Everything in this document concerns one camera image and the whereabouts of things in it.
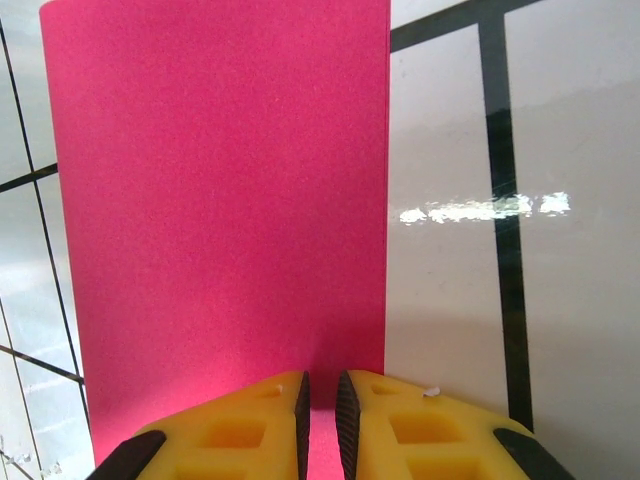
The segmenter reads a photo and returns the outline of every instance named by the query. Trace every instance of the black grout line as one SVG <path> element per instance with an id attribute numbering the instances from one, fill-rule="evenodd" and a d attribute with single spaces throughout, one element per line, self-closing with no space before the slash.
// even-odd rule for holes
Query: black grout line
<path id="1" fill-rule="evenodd" d="M 22 175 L 21 177 L 14 178 L 13 180 L 0 184 L 0 193 L 21 187 L 22 185 L 35 182 L 36 180 L 46 178 L 56 173 L 58 173 L 58 164 L 52 163 L 51 165 L 47 165 L 46 167 L 36 170 L 35 172 L 27 173 L 26 175 Z"/>
<path id="2" fill-rule="evenodd" d="M 4 457 L 6 460 L 11 460 L 11 457 L 9 457 L 9 455 L 7 455 L 6 453 L 4 453 L 4 451 L 2 449 L 0 449 L 0 456 Z M 7 467 L 6 465 L 13 465 L 14 467 L 16 467 L 18 469 L 18 471 L 20 473 L 22 473 L 25 477 L 27 477 L 29 480 L 35 480 L 31 475 L 29 475 L 29 473 L 27 473 L 27 471 L 22 468 L 20 465 L 18 465 L 17 463 L 9 463 L 9 464 L 5 464 L 4 460 L 2 461 L 2 466 L 4 468 L 4 473 L 7 476 L 7 478 L 9 478 L 9 475 L 7 474 Z"/>
<path id="3" fill-rule="evenodd" d="M 4 463 L 4 458 L 1 458 L 0 460 L 2 460 L 2 470 L 4 472 L 4 480 L 9 480 L 9 476 L 7 475 L 7 465 Z"/>
<path id="4" fill-rule="evenodd" d="M 504 15 L 482 20 L 478 36 L 493 200 L 515 199 L 518 187 Z M 533 431 L 520 219 L 513 215 L 496 218 L 494 223 L 509 416 Z"/>
<path id="5" fill-rule="evenodd" d="M 13 95 L 16 101 L 16 108 L 18 110 L 18 119 L 20 120 L 20 129 L 22 130 L 22 140 L 24 141 L 24 148 L 27 154 L 27 161 L 29 162 L 29 169 L 31 173 L 35 173 L 33 167 L 33 158 L 31 157 L 31 149 L 29 148 L 29 139 L 27 138 L 27 130 L 24 122 L 24 116 L 22 115 L 22 107 L 20 105 L 20 97 L 18 96 L 18 87 L 16 85 L 15 76 L 13 74 L 13 68 L 11 67 L 11 57 L 9 56 L 9 48 L 7 46 L 7 40 L 4 35 L 4 28 L 2 27 L 2 19 L 0 19 L 0 37 L 2 38 L 2 47 L 4 49 L 4 56 L 7 61 L 7 68 L 9 69 L 9 78 L 11 80 L 11 87 L 13 88 Z M 69 342 L 69 349 L 71 350 L 71 359 L 73 360 L 73 367 L 76 375 L 80 375 L 80 369 L 78 368 L 78 359 L 76 358 L 76 352 L 73 348 L 73 340 L 71 339 L 71 330 L 69 328 L 69 321 L 67 319 L 67 312 L 64 308 L 64 301 L 62 299 L 62 290 L 60 289 L 60 280 L 58 279 L 58 271 L 53 259 L 53 250 L 51 248 L 51 239 L 49 238 L 49 229 L 47 228 L 47 221 L 44 215 L 44 207 L 42 206 L 42 197 L 40 196 L 40 188 L 38 182 L 33 182 L 33 188 L 36 192 L 36 200 L 38 202 L 38 210 L 40 211 L 40 219 L 42 221 L 42 230 L 44 233 L 45 243 L 47 245 L 47 253 L 49 254 L 49 263 L 51 264 L 51 270 L 53 271 L 53 280 L 56 285 L 56 293 L 58 294 L 58 303 L 60 304 L 60 312 L 62 313 L 62 320 L 64 322 L 64 329 Z"/>
<path id="6" fill-rule="evenodd" d="M 391 30 L 391 53 L 541 0 L 468 0 Z"/>
<path id="7" fill-rule="evenodd" d="M 89 421 L 89 407 L 87 406 L 87 399 L 84 396 L 84 390 L 82 389 L 84 381 L 78 383 L 78 391 L 80 392 L 80 399 L 82 400 L 82 409 L 84 410 L 84 418 L 87 421 L 87 428 L 89 429 L 89 436 L 91 436 L 91 422 Z"/>
<path id="8" fill-rule="evenodd" d="M 56 367 L 55 365 L 51 365 L 50 363 L 43 362 L 42 360 L 38 360 L 37 358 L 31 357 L 25 353 L 18 352 L 13 348 L 7 348 L 3 345 L 0 345 L 0 352 L 8 353 L 9 355 L 13 355 L 20 360 L 24 360 L 25 362 L 29 362 L 38 367 L 44 368 L 45 370 L 49 370 L 52 373 L 56 373 L 62 377 L 68 378 L 74 382 L 79 383 L 80 385 L 84 384 L 84 378 L 75 373 L 67 372 L 66 370 Z"/>
<path id="9" fill-rule="evenodd" d="M 0 315 L 2 315 L 2 321 L 4 322 L 4 328 L 7 330 L 7 338 L 9 339 L 9 348 L 13 350 L 13 342 L 11 341 L 11 333 L 9 332 L 9 325 L 7 324 L 7 317 L 4 314 L 4 306 L 2 305 L 2 298 L 0 298 Z M 18 378 L 18 384 L 20 385 L 20 396 L 22 397 L 22 404 L 24 405 L 24 413 L 27 416 L 27 423 L 29 424 L 29 433 L 31 434 L 31 441 L 33 442 L 33 449 L 36 454 L 36 460 L 38 462 L 38 470 L 42 472 L 42 463 L 40 463 L 40 454 L 38 453 L 38 445 L 36 444 L 36 436 L 33 433 L 33 426 L 31 424 L 31 415 L 29 414 L 29 408 L 27 407 L 27 399 L 24 395 L 24 387 L 22 386 L 22 377 L 18 370 L 18 362 L 14 355 L 11 356 L 13 360 L 13 367 L 16 369 L 16 377 Z"/>

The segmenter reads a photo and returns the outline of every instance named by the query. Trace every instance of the small white debris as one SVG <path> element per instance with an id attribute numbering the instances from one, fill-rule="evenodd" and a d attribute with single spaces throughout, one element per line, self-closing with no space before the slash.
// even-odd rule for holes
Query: small white debris
<path id="1" fill-rule="evenodd" d="M 48 469 L 40 471 L 40 475 L 42 475 L 43 477 L 51 477 L 54 475 L 60 475 L 61 473 L 62 467 L 60 466 L 60 462 L 56 462 Z"/>
<path id="2" fill-rule="evenodd" d="M 437 397 L 438 395 L 440 395 L 440 387 L 431 387 L 431 388 L 427 388 L 423 393 L 422 396 L 423 397 Z"/>

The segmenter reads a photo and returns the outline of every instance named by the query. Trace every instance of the black rubber pad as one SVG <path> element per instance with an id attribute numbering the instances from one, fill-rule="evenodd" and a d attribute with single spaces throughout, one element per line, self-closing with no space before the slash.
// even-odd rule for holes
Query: black rubber pad
<path id="1" fill-rule="evenodd" d="M 535 438 L 508 428 L 493 434 L 531 480 L 575 480 Z"/>
<path id="2" fill-rule="evenodd" d="M 309 372 L 304 372 L 296 400 L 296 444 L 298 450 L 298 480 L 306 480 L 309 465 L 309 429 L 311 427 L 311 384 Z"/>
<path id="3" fill-rule="evenodd" d="M 166 439 L 164 432 L 152 430 L 122 442 L 87 480 L 135 480 Z"/>
<path id="4" fill-rule="evenodd" d="M 349 377 L 349 372 L 340 374 L 336 404 L 336 428 L 344 478 L 345 480 L 355 480 L 360 438 L 360 402 L 351 377 Z"/>

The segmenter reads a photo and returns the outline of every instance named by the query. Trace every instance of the pink foam sheet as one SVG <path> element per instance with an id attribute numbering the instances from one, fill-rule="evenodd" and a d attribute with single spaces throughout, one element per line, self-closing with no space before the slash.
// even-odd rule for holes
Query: pink foam sheet
<path id="1" fill-rule="evenodd" d="M 382 371 L 388 0 L 41 10 L 96 460 L 308 369 L 309 478 L 341 478 L 344 368 Z"/>

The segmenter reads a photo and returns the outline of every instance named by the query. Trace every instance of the glossy tile surface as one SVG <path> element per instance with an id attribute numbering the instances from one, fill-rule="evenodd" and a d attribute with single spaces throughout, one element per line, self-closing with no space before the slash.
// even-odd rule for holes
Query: glossy tile surface
<path id="1" fill-rule="evenodd" d="M 56 162 L 38 10 L 46 0 L 0 0 L 0 18 L 20 96 L 34 168 Z"/>
<path id="2" fill-rule="evenodd" d="M 86 478 L 93 452 L 79 385 L 18 360 L 31 426 L 45 477 Z"/>
<path id="3" fill-rule="evenodd" d="M 13 348 L 73 371 L 33 185 L 0 194 L 0 298 Z"/>
<path id="4" fill-rule="evenodd" d="M 391 55 L 385 371 L 506 411 L 476 27 Z"/>
<path id="5" fill-rule="evenodd" d="M 38 456 L 29 429 L 20 383 L 13 358 L 0 352 L 0 449 L 9 479 L 24 476 L 9 463 L 15 462 L 29 475 L 39 478 Z"/>
<path id="6" fill-rule="evenodd" d="M 0 184 L 29 173 L 9 69 L 0 61 Z"/>
<path id="7" fill-rule="evenodd" d="M 637 478 L 640 4 L 507 16 L 536 432 L 576 478 Z"/>
<path id="8" fill-rule="evenodd" d="M 76 321 L 76 307 L 71 284 L 71 268 L 69 265 L 69 250 L 64 228 L 64 214 L 62 211 L 62 196 L 60 195 L 60 177 L 51 175 L 38 180 L 40 197 L 44 216 L 47 221 L 47 231 L 51 242 L 56 274 L 60 284 L 64 313 L 69 325 L 71 342 L 78 363 L 79 373 L 83 374 L 82 356 L 80 354 L 80 339 L 78 338 L 78 322 Z"/>

